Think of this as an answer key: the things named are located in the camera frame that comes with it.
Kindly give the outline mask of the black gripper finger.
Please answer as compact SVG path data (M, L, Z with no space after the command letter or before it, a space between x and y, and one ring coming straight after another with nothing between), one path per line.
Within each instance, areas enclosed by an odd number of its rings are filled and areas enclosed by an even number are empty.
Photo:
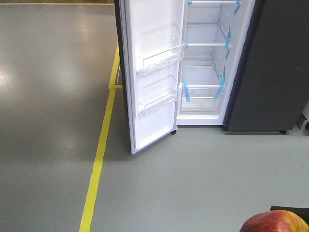
M270 210L286 210L293 212L300 216L302 219L308 219L309 218L309 209L308 208L299 208L299 207L284 207L284 206L271 206Z

